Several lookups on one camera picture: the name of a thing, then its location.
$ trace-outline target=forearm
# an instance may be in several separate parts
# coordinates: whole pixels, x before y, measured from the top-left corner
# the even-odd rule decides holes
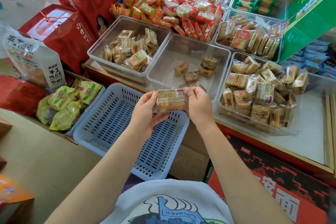
[[[46,223],[98,223],[106,218],[143,147],[136,137],[126,129]]]
[[[215,123],[199,130],[236,224],[291,224]]]

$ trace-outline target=yellow snack bag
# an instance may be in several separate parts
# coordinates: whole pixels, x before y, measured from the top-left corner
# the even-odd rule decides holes
[[[41,99],[36,111],[36,117],[42,122],[43,124],[48,124],[53,121],[57,110],[52,108],[48,103],[48,99],[50,96],[46,96],[45,98]]]
[[[69,130],[78,119],[81,103],[78,101],[69,103],[65,110],[55,114],[49,130]]]
[[[93,102],[103,86],[96,82],[79,80],[75,87],[79,92],[79,98],[83,103],[89,105]]]
[[[78,91],[68,86],[61,86],[58,90],[50,95],[48,103],[50,106],[58,111],[64,110],[65,107],[73,101],[76,101]]]

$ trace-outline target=shirt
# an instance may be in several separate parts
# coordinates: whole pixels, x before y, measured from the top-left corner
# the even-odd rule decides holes
[[[101,224],[234,224],[228,206],[203,182],[146,181],[120,195]]]

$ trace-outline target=hand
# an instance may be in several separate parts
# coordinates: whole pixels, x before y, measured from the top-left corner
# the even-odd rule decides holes
[[[215,123],[210,96],[200,87],[188,87],[185,93],[189,101],[189,116],[197,129]]]
[[[157,92],[144,94],[135,105],[131,121],[128,125],[136,135],[145,142],[151,137],[153,127],[169,117],[168,114],[153,118],[153,107],[156,103]]]

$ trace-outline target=blue plastic basket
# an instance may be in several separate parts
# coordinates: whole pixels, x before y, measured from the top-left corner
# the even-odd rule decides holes
[[[109,86],[85,114],[73,133],[74,140],[103,156],[127,128],[135,104],[143,93],[121,83]],[[132,173],[148,181],[165,179],[189,125],[185,112],[172,111],[146,141]]]

